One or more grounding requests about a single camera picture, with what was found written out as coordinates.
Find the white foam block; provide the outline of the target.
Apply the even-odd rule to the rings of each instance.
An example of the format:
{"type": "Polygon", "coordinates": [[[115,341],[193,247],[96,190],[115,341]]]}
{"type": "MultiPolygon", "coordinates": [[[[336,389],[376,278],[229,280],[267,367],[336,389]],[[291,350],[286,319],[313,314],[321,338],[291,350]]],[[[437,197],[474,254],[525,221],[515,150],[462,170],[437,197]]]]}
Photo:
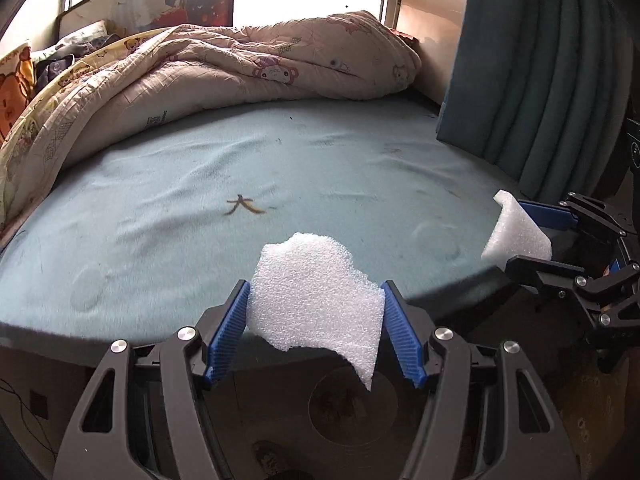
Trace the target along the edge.
{"type": "Polygon", "coordinates": [[[513,257],[550,261],[550,238],[529,217],[516,198],[508,191],[500,190],[495,194],[494,201],[501,211],[480,258],[501,271],[506,270],[506,263],[513,257]]]}

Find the white foam sheet piece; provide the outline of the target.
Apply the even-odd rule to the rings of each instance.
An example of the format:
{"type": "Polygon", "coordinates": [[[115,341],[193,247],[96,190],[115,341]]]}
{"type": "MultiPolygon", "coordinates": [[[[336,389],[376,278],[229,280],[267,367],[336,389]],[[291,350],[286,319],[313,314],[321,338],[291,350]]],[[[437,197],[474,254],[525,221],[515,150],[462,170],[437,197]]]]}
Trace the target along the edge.
{"type": "Polygon", "coordinates": [[[250,280],[246,326],[273,348],[326,349],[370,389],[382,335],[385,292],[332,237],[295,233],[262,248],[250,280]]]}

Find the yellow patterned trash bag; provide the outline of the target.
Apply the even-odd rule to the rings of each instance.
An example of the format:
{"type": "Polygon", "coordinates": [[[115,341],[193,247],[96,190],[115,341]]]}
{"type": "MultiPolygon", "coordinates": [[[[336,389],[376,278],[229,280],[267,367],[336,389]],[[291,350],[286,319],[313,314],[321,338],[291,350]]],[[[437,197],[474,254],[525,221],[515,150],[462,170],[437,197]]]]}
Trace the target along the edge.
{"type": "Polygon", "coordinates": [[[583,356],[564,375],[555,404],[579,477],[606,477],[616,446],[639,429],[639,351],[629,352],[611,373],[601,372],[592,354],[583,356]]]}

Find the beige bed base drawers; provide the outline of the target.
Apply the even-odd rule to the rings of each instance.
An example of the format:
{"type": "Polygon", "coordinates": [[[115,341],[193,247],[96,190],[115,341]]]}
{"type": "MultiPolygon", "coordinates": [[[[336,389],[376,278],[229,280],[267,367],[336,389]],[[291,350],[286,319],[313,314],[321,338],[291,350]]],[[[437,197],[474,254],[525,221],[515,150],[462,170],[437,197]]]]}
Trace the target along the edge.
{"type": "Polygon", "coordinates": [[[1,416],[46,476],[93,369],[35,353],[1,350],[1,416]]]}

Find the orange bear pillow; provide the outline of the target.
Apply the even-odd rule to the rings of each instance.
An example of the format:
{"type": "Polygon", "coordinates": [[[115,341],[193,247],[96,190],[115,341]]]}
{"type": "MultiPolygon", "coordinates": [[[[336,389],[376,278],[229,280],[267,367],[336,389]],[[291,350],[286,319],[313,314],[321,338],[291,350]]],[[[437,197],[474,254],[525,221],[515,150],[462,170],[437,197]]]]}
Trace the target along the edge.
{"type": "Polygon", "coordinates": [[[1,59],[0,130],[1,143],[8,140],[11,129],[34,95],[34,64],[27,42],[1,59]]]}

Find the teal curtain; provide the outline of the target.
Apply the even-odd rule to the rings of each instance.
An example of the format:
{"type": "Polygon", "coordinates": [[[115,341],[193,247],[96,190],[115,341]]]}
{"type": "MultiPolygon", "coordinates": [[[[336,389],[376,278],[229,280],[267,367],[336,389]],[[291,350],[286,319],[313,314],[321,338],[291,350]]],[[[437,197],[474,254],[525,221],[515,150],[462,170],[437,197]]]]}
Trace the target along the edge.
{"type": "Polygon", "coordinates": [[[438,140],[534,200],[590,194],[614,151],[631,67],[608,0],[466,0],[438,140]]]}

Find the pink cartoon quilt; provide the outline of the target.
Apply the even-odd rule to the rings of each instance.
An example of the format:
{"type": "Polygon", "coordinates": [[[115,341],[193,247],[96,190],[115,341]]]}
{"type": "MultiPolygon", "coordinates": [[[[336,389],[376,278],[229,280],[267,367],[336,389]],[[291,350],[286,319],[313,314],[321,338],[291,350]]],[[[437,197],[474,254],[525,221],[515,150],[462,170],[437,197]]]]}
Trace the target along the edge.
{"type": "Polygon", "coordinates": [[[202,110],[277,100],[372,100],[407,89],[419,55],[366,11],[266,26],[183,24],[87,55],[18,115],[1,149],[9,237],[65,167],[202,110]]]}

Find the brown dried peel scrap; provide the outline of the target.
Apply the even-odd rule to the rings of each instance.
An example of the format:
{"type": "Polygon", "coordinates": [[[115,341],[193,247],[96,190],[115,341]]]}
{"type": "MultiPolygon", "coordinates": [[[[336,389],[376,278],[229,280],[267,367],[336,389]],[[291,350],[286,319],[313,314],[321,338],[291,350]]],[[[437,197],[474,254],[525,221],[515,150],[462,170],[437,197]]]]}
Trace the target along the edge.
{"type": "Polygon", "coordinates": [[[264,209],[256,206],[252,198],[245,197],[242,194],[238,194],[233,200],[226,200],[226,204],[229,208],[222,214],[224,217],[232,216],[232,214],[239,209],[245,209],[251,214],[257,214],[258,216],[266,214],[269,211],[269,208],[264,209]]]}

